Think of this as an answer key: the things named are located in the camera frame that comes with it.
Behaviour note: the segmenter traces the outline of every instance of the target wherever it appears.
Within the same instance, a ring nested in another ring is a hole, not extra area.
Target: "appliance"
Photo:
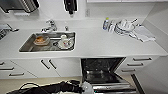
[[[136,94],[136,89],[130,83],[114,73],[124,59],[81,59],[82,81],[91,84],[94,94]]]
[[[65,10],[69,11],[70,15],[74,14],[74,11],[77,11],[77,2],[76,0],[64,0]]]
[[[36,10],[39,4],[37,0],[0,0],[0,7],[5,13],[9,10],[24,10],[30,13]]]

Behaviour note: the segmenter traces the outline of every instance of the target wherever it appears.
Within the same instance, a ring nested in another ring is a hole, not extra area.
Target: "white cabinet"
[[[87,0],[87,3],[96,3],[96,2],[121,2],[121,0]]]
[[[13,62],[38,78],[59,77],[47,59],[17,59]]]
[[[168,0],[87,0],[87,3],[98,2],[165,2]]]
[[[135,72],[142,70],[142,68],[156,60],[158,57],[159,56],[126,57],[115,73],[119,75],[134,74]]]
[[[166,2],[168,0],[156,0],[157,2]]]
[[[36,78],[10,60],[0,60],[0,79]]]
[[[80,58],[51,59],[61,77],[82,76]]]
[[[156,2],[156,0],[122,0],[122,2]]]
[[[38,78],[81,76],[79,58],[47,58],[13,60]]]

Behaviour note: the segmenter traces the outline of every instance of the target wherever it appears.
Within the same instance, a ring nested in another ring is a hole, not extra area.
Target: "floor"
[[[131,83],[132,86],[135,86],[131,76],[122,76],[125,80]],[[78,80],[81,81],[81,77],[56,77],[56,78],[36,78],[36,79],[5,79],[0,80],[0,94],[6,94],[12,90],[19,89],[23,84],[28,82],[33,82],[38,85],[49,85],[59,83],[61,81],[68,80]]]

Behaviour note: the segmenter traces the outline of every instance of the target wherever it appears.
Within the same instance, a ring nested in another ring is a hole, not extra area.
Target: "kitchen sink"
[[[67,39],[72,39],[73,44],[68,48],[60,48],[58,43],[61,41],[61,36],[66,35]],[[38,36],[48,37],[49,43],[46,45],[36,45],[34,41]],[[38,52],[38,51],[71,51],[75,45],[75,32],[51,32],[51,33],[35,33],[32,34],[29,39],[20,48],[19,52]]]

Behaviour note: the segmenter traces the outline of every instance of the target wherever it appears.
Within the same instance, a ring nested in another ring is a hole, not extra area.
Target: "soap dispenser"
[[[70,16],[73,16],[74,11],[77,11],[77,1],[76,0],[64,0],[65,10],[69,11]]]

